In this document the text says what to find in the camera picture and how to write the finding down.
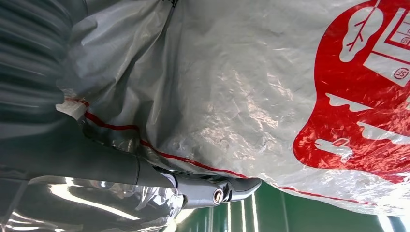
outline clear plastic film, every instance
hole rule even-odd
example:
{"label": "clear plastic film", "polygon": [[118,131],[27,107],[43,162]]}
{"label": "clear plastic film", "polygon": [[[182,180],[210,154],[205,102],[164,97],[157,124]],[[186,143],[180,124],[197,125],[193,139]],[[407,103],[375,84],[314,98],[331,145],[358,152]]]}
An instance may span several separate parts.
{"label": "clear plastic film", "polygon": [[173,188],[69,177],[38,177],[22,189],[2,225],[4,232],[158,231],[183,204]]}

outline plastic cover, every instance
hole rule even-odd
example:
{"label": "plastic cover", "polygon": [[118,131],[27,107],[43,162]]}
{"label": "plastic cover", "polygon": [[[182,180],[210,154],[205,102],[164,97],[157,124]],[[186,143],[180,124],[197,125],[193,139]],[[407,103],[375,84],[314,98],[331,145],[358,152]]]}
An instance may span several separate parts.
{"label": "plastic cover", "polygon": [[22,189],[2,225],[4,232],[159,231],[183,204],[173,188],[69,177],[38,177]]}
{"label": "plastic cover", "polygon": [[407,0],[180,0],[166,26],[170,8],[120,1],[75,25],[60,108],[86,110],[90,137],[165,168],[408,212]]}

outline gray metal part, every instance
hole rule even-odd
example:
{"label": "gray metal part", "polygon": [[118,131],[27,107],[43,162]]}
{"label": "gray metal part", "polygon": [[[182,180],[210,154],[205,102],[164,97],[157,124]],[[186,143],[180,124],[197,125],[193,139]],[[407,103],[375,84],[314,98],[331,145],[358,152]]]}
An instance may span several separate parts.
{"label": "gray metal part", "polygon": [[196,209],[204,207],[213,207],[218,204],[214,203],[214,193],[221,189],[218,185],[200,179],[187,179],[180,175],[174,175],[176,179],[176,188],[185,196],[184,209]]}
{"label": "gray metal part", "polygon": [[246,199],[252,195],[262,184],[258,178],[252,179],[235,179],[228,178],[225,181],[218,182],[217,185],[224,189],[224,201],[237,202]]}
{"label": "gray metal part", "polygon": [[168,178],[155,171],[152,166],[144,159],[139,160],[139,173],[136,185],[147,187],[174,188]]}

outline gray tube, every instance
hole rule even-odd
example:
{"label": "gray tube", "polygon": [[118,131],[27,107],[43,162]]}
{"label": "gray tube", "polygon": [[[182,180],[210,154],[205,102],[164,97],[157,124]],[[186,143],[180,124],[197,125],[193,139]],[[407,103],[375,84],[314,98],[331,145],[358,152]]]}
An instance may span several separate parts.
{"label": "gray tube", "polygon": [[[72,9],[85,12],[78,1]],[[18,169],[21,179],[59,175],[135,184],[136,156],[88,141],[77,122],[55,108],[64,101],[56,80],[65,73],[70,15],[57,0],[0,0],[0,177]]]}

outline green floor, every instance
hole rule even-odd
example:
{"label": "green floor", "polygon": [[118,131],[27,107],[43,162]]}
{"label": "green floor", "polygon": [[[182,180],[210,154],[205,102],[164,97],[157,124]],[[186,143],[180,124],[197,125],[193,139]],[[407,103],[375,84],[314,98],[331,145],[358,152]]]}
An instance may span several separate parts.
{"label": "green floor", "polygon": [[243,202],[185,211],[177,217],[176,230],[167,231],[405,232],[406,221],[410,223],[399,217],[354,213],[263,184],[253,197]]}

